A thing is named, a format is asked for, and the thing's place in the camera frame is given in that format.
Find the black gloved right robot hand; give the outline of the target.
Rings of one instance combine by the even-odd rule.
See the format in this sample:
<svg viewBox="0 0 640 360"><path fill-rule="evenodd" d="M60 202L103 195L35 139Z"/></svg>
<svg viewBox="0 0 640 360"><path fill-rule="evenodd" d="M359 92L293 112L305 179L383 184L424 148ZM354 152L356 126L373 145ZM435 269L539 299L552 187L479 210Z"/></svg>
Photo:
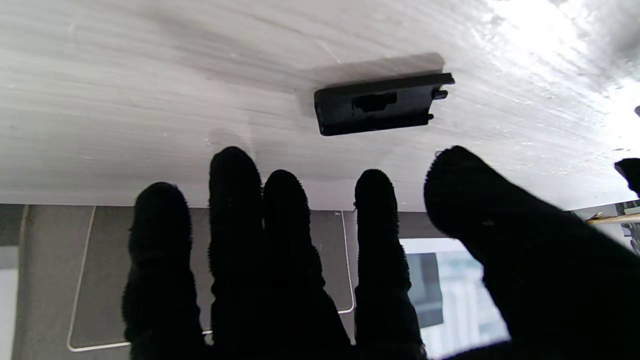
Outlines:
<svg viewBox="0 0 640 360"><path fill-rule="evenodd" d="M178 187L156 182L134 206L122 296L131 360L425 360L410 302L391 180L355 187L355 344L325 291L306 192L290 172L262 183L247 153L211 160L211 345L190 267L192 222ZM439 153L423 187L430 221L483 267L510 338L454 360L637 360L639 256L528 193L463 146Z"/></svg>

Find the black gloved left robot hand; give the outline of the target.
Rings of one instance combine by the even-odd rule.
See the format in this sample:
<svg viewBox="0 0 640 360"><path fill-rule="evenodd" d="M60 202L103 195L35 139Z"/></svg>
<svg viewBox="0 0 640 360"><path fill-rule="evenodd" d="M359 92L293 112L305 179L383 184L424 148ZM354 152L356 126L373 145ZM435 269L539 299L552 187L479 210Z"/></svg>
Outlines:
<svg viewBox="0 0 640 360"><path fill-rule="evenodd" d="M615 170L626 180L628 188L640 197L640 158L624 158L614 164Z"/></svg>

